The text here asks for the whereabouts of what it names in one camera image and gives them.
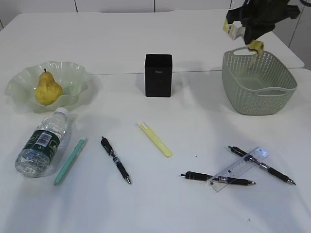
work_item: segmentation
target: green pen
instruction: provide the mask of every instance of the green pen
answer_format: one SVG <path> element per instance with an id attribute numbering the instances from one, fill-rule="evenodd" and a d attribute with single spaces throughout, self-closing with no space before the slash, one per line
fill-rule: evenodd
<path id="1" fill-rule="evenodd" d="M 73 149 L 73 152 L 65 162 L 63 168 L 60 170 L 59 174 L 57 175 L 55 181 L 54 181 L 54 186 L 59 185 L 59 183 L 62 181 L 64 176 L 66 175 L 67 171 L 70 168 L 70 165 L 74 161 L 74 159 L 80 154 L 80 152 L 83 150 L 84 146 L 86 145 L 87 138 L 83 137 L 80 139 L 76 147 Z"/>

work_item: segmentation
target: plastic basket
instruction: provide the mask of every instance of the plastic basket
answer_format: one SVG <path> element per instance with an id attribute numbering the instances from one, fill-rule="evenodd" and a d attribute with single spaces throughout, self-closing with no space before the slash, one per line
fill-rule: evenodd
<path id="1" fill-rule="evenodd" d="M 223 85 L 233 108 L 245 115 L 271 115 L 280 111 L 297 89 L 284 64 L 270 52 L 238 55 L 239 48 L 223 58 Z"/>

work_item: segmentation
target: pear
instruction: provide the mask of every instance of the pear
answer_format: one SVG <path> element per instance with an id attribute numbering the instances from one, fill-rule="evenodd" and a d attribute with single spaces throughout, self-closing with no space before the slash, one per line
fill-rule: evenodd
<path id="1" fill-rule="evenodd" d="M 39 85 L 35 89 L 35 98 L 43 105 L 54 103 L 63 94 L 62 87 L 55 82 L 53 75 L 44 69 L 40 75 Z"/>

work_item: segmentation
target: clear plastic ruler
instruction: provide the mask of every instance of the clear plastic ruler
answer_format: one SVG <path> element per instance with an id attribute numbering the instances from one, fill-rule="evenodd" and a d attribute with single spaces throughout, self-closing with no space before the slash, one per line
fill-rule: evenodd
<path id="1" fill-rule="evenodd" d="M 216 192 L 219 192 L 224 187 L 226 187 L 230 183 L 219 183 L 219 182 L 213 182 L 214 178 L 218 178 L 220 176 L 223 177 L 233 177 L 233 178 L 239 178 L 242 174 L 247 172 L 249 169 L 251 169 L 253 166 L 256 165 L 256 162 L 249 161 L 249 157 L 253 157 L 256 159 L 257 163 L 260 163 L 265 157 L 269 155 L 268 152 L 264 151 L 262 148 L 255 148 L 245 156 L 243 156 L 238 161 L 234 162 L 230 166 L 226 167 L 221 172 L 214 175 L 212 178 L 208 180 L 208 183 L 210 186 L 215 189 Z"/>

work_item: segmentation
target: plastic water bottle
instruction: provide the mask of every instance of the plastic water bottle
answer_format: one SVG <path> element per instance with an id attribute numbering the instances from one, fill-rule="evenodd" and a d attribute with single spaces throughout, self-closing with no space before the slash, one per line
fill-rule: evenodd
<path id="1" fill-rule="evenodd" d="M 15 168 L 26 177 L 40 177 L 49 167 L 66 131 L 68 111 L 57 108 L 43 120 L 15 161 Z"/>

